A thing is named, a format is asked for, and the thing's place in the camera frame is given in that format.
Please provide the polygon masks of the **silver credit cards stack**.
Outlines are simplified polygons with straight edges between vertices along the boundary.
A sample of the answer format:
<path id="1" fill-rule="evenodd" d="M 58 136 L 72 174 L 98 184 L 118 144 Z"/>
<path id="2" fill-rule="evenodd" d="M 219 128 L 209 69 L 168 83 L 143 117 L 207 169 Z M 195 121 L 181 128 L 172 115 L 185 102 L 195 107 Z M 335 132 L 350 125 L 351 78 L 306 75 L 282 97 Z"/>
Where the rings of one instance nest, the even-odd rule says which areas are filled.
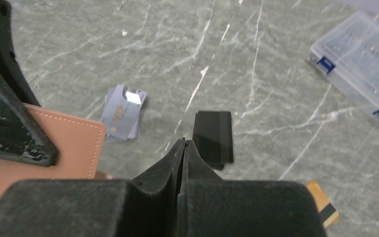
<path id="1" fill-rule="evenodd" d="M 100 122 L 106 126 L 108 141 L 138 138 L 141 109 L 146 97 L 145 91 L 122 84 L 108 89 L 100 118 Z"/>

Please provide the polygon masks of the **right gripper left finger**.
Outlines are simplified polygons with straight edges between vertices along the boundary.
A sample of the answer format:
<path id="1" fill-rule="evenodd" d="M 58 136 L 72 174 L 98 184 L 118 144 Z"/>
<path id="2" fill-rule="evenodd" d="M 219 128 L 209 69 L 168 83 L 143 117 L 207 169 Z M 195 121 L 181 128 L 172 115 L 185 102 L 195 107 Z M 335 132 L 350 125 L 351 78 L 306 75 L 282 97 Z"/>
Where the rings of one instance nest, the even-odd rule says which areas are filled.
<path id="1" fill-rule="evenodd" d="M 0 199 L 0 237 L 155 237 L 169 230 L 185 139 L 131 180 L 25 180 Z"/>

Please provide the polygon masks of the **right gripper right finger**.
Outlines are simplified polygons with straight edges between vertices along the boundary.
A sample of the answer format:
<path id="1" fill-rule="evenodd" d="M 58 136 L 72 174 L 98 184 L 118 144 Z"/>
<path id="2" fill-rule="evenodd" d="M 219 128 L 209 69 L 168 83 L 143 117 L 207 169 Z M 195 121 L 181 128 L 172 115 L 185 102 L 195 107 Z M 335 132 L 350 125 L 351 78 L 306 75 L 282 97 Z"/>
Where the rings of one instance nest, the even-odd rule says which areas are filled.
<path id="1" fill-rule="evenodd" d="M 324 237 L 314 199 L 293 181 L 224 180 L 193 141 L 183 153 L 179 237 Z"/>

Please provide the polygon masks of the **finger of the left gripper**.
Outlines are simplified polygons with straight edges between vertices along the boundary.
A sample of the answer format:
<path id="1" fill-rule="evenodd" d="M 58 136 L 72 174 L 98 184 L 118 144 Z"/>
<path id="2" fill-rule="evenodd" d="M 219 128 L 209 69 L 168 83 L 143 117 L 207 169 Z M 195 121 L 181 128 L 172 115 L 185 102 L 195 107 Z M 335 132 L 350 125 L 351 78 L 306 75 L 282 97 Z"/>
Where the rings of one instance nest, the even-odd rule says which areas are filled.
<path id="1" fill-rule="evenodd" d="M 38 106 L 39 102 L 16 61 L 11 5 L 0 0 L 0 159 L 52 166 L 58 149 L 26 105 Z"/>

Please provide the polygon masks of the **brown leather card holder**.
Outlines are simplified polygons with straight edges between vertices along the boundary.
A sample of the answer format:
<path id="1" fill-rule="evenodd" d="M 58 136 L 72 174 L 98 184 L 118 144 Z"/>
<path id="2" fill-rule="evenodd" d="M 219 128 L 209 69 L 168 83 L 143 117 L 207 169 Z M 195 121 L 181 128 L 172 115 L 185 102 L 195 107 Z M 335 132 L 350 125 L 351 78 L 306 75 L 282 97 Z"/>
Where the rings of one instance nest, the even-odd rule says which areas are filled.
<path id="1" fill-rule="evenodd" d="M 24 179 L 93 179 L 106 135 L 96 121 L 26 105 L 0 119 L 0 197 Z"/>

